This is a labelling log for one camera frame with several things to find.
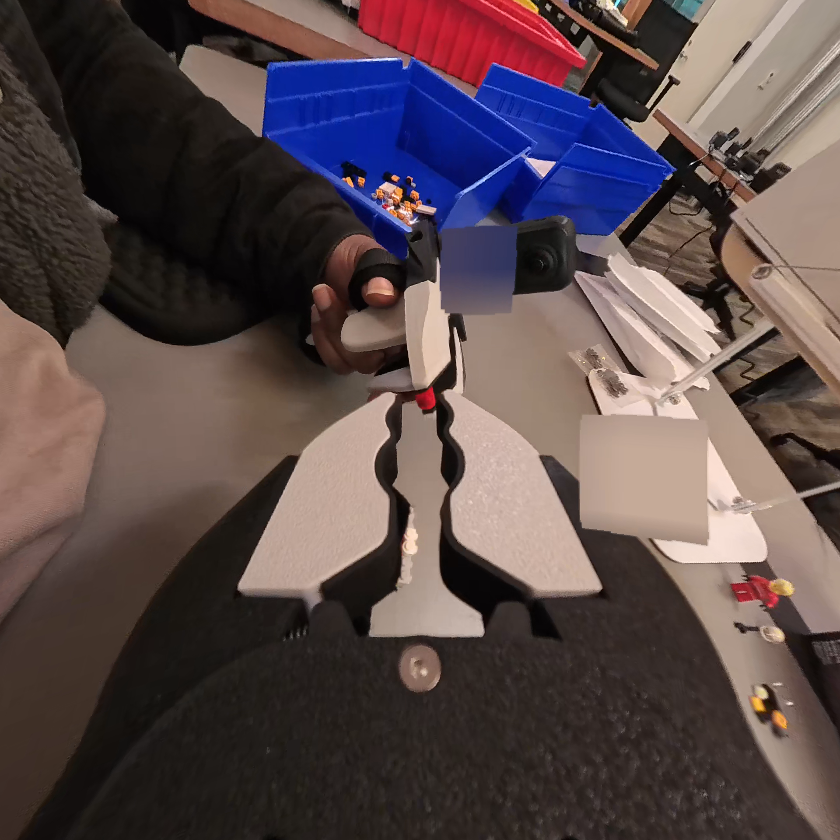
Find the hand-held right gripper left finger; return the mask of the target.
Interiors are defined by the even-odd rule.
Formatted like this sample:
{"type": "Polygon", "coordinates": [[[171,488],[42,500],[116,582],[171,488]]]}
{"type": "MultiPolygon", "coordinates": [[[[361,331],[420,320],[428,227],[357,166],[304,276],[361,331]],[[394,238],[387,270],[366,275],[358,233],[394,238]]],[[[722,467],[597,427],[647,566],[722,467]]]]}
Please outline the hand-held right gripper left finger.
{"type": "Polygon", "coordinates": [[[358,635],[396,591],[410,507],[394,488],[402,401],[382,394],[316,436],[294,458],[237,594],[342,606],[358,635]]]}

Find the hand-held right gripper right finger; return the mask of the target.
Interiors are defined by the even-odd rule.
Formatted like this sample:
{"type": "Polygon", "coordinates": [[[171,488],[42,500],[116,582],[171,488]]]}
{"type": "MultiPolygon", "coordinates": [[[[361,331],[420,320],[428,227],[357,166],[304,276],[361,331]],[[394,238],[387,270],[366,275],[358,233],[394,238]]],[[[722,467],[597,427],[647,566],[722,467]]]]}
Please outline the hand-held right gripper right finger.
{"type": "Polygon", "coordinates": [[[543,457],[515,429],[457,392],[437,404],[441,473],[439,569],[484,632],[504,605],[526,627],[544,603],[603,594],[603,584],[543,457]]]}

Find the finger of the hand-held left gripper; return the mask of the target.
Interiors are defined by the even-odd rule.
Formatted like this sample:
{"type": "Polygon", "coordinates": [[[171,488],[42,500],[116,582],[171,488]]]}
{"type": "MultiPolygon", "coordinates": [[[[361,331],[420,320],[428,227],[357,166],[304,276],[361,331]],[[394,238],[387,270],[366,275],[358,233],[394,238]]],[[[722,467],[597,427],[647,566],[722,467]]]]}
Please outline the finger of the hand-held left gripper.
{"type": "Polygon", "coordinates": [[[451,329],[439,282],[423,280],[407,287],[403,303],[412,389],[423,392],[453,360],[451,329]]]}
{"type": "Polygon", "coordinates": [[[461,314],[448,316],[450,330],[450,353],[451,360],[448,367],[442,373],[442,392],[454,391],[463,394],[466,385],[466,363],[464,356],[464,343],[466,342],[466,324],[461,314]]]}

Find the grey lego plate orange ends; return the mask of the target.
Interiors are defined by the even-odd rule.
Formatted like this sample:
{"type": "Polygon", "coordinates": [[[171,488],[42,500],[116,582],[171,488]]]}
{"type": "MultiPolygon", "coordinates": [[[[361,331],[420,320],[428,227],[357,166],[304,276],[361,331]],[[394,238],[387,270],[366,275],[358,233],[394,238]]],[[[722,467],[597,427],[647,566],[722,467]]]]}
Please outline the grey lego plate orange ends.
{"type": "MultiPolygon", "coordinates": [[[[416,528],[415,527],[415,511],[414,511],[413,507],[409,507],[406,524],[408,522],[412,522],[414,528],[416,528]]],[[[402,588],[402,587],[404,587],[406,585],[409,585],[411,583],[412,575],[413,575],[413,562],[414,562],[415,557],[416,557],[416,554],[412,558],[404,559],[402,557],[402,549],[401,549],[401,570],[400,570],[400,575],[399,575],[399,577],[397,579],[397,582],[396,582],[397,589],[402,588]]]]}

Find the heap of orange lego pieces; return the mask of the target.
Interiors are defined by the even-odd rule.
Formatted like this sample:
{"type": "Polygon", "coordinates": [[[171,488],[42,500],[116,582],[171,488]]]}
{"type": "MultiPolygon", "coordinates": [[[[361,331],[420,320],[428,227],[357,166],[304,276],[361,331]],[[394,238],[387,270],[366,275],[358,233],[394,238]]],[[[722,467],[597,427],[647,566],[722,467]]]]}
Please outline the heap of orange lego pieces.
{"type": "Polygon", "coordinates": [[[368,172],[351,161],[339,164],[340,180],[350,189],[369,197],[381,210],[400,222],[414,226],[421,219],[437,220],[438,210],[429,201],[423,201],[416,181],[409,175],[401,178],[386,171],[381,183],[369,180],[368,172]]]}

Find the white book stand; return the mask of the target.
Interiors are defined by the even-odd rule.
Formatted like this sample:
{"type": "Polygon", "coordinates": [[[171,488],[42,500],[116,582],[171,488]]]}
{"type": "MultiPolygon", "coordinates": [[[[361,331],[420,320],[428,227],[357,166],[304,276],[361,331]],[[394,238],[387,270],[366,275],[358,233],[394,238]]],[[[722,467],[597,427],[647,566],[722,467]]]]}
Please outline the white book stand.
{"type": "Polygon", "coordinates": [[[612,398],[587,375],[596,415],[581,420],[581,520],[588,529],[651,539],[678,564],[757,564],[768,546],[759,511],[837,490],[838,482],[795,496],[744,497],[690,402],[692,389],[774,329],[798,342],[805,357],[838,377],[838,338],[787,283],[787,266],[757,265],[749,277],[764,307],[750,331],[701,361],[658,332],[692,370],[672,385],[616,369],[629,394],[612,398]]]}

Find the lego instruction booklet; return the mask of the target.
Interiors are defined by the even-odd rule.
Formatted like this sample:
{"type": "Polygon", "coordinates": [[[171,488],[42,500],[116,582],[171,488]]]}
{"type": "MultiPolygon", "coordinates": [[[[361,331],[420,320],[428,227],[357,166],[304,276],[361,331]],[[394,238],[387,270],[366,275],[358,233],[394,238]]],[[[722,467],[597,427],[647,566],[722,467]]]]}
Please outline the lego instruction booklet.
{"type": "Polygon", "coordinates": [[[839,143],[753,198],[732,221],[773,265],[838,270],[839,143]]]}

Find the person's left forearm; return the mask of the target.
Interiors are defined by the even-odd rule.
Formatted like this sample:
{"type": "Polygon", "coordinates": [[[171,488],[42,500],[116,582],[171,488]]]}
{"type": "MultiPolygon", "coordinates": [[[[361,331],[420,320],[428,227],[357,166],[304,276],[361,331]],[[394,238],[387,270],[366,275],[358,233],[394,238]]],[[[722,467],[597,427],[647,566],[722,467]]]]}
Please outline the person's left forearm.
{"type": "Polygon", "coordinates": [[[11,2],[38,87],[94,201],[218,275],[292,291],[375,248],[329,181],[251,132],[115,2],[11,2]]]}

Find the red lego minifigure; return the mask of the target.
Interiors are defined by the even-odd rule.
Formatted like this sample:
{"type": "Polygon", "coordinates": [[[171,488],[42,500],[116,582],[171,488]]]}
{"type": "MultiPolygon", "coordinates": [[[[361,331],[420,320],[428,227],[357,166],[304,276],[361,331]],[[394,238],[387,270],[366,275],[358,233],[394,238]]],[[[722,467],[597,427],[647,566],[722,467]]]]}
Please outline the red lego minifigure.
{"type": "Polygon", "coordinates": [[[766,611],[773,610],[782,599],[795,593],[794,585],[781,578],[768,579],[751,574],[730,583],[731,593],[739,603],[759,602],[766,611]]]}

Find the black lego set box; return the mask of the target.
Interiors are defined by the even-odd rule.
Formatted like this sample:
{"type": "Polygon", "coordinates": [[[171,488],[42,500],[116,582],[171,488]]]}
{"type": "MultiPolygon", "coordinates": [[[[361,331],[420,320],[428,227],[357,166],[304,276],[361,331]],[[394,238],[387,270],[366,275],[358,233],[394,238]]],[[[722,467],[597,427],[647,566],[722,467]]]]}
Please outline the black lego set box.
{"type": "Polygon", "coordinates": [[[791,651],[826,714],[839,727],[839,632],[813,633],[793,605],[784,598],[777,624],[784,630],[791,651]]]}

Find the person's left hand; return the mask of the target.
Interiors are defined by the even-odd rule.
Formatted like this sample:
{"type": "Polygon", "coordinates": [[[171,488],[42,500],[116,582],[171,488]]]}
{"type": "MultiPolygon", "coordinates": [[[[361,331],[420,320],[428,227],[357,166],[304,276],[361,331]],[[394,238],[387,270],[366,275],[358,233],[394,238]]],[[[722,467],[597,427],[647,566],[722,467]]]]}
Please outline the person's left hand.
{"type": "Polygon", "coordinates": [[[372,237],[353,235],[341,241],[328,258],[321,281],[312,289],[311,336],[321,361],[333,373],[373,374],[393,350],[352,352],[342,343],[343,324],[348,316],[348,287],[359,259],[379,245],[372,237]]]}

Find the clear plastic bag dark pieces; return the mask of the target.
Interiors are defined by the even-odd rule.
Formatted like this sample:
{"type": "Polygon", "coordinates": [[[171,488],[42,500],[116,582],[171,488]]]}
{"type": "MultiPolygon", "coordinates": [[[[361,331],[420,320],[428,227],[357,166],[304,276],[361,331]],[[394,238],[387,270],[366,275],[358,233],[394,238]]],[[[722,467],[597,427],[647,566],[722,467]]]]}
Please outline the clear plastic bag dark pieces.
{"type": "Polygon", "coordinates": [[[598,343],[583,350],[568,352],[571,360],[585,375],[593,374],[612,398],[629,394],[628,386],[623,382],[613,366],[613,359],[598,343]]]}

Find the black office chair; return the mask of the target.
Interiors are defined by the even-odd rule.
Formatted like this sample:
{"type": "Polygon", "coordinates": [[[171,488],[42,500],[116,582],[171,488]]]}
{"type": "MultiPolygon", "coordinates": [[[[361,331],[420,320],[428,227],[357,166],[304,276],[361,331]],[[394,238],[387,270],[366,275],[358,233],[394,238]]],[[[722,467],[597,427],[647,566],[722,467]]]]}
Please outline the black office chair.
{"type": "Polygon", "coordinates": [[[665,95],[679,85],[680,79],[664,66],[651,70],[625,62],[615,64],[597,83],[591,100],[603,104],[625,123],[643,123],[665,95]]]}

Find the red plastic bin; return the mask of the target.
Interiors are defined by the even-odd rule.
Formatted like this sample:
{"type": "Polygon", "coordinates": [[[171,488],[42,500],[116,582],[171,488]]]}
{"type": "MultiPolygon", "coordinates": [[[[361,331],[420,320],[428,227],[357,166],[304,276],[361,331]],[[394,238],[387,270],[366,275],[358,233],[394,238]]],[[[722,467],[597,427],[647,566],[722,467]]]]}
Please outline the red plastic bin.
{"type": "Polygon", "coordinates": [[[560,87],[583,55],[549,21],[513,1],[361,1],[361,30],[479,87],[493,64],[560,87]]]}

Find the person's pink garment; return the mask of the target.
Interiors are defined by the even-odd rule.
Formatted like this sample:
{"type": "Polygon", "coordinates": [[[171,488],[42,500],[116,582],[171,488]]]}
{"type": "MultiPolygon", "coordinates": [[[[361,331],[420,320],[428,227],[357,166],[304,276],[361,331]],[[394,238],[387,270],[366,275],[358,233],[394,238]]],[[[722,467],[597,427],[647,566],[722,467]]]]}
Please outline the person's pink garment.
{"type": "Polygon", "coordinates": [[[45,330],[1,304],[1,618],[81,519],[106,409],[45,330]]]}

